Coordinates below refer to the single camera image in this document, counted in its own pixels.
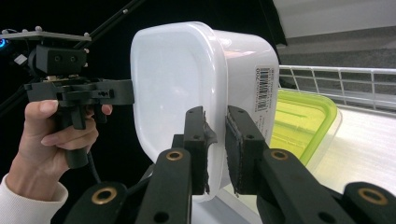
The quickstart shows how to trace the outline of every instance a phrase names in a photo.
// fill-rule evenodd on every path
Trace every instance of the black background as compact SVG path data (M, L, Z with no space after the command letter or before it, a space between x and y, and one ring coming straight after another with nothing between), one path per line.
M33 31L39 25L47 32L83 35L95 30L129 2L3 0L0 3L0 30ZM130 50L134 34L144 28L179 21L201 21L216 30L258 35L273 46L286 44L271 0L147 0L90 46L89 67L80 75L130 79ZM0 57L0 102L30 79L19 66L10 65L8 58ZM17 153L23 109L27 103L23 100L0 118L0 176L8 172ZM115 106L107 119L106 124L97 125L100 135L92 147L97 171L102 180L117 181L131 187L151 164L136 137L133 107ZM70 207L84 190L94 184L87 167L66 172L61 182L68 188L69 198L52 223L62 223Z

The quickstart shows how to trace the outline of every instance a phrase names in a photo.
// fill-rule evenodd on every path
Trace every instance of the person's arm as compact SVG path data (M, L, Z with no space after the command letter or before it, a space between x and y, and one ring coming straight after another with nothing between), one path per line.
M19 151L0 186L0 217L2 220L16 218L8 223L24 223L18 218L26 214L31 220L44 217L39 220L49 222L67 198L67 190L59 183L69 169L65 150L86 148L88 151L98 136L91 111L86 117L85 130L70 126L55 133L53 115L57 108L57 101L32 102L25 108ZM111 105L102 107L106 115L111 110ZM16 207L15 210L9 210L6 201ZM28 212L17 214L18 208Z

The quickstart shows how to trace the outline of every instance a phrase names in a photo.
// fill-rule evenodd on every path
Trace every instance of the translucent plastic container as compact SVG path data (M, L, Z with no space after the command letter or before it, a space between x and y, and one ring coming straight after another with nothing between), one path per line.
M225 159L227 105L245 109L271 136L279 67L272 47L255 35L214 31L201 22L151 27L134 36L131 49L137 137L155 162L184 132L185 113L202 106L218 142L208 150L210 193L216 196Z
M319 147L327 147L342 120L336 104L313 93L279 90L270 148L283 148L307 165Z

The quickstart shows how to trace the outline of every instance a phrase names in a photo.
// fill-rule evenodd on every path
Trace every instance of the white sleeve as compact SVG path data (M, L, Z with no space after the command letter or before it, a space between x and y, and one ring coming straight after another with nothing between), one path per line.
M64 205L67 189L58 183L52 202L24 198L12 192L6 184L6 175L0 184L0 222L2 224L45 224Z

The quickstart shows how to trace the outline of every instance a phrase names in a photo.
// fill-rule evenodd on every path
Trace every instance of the green lid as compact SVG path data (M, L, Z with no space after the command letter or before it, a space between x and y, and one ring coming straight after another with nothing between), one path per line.
M283 148L306 165L325 137L338 109L321 95L279 90L270 148Z

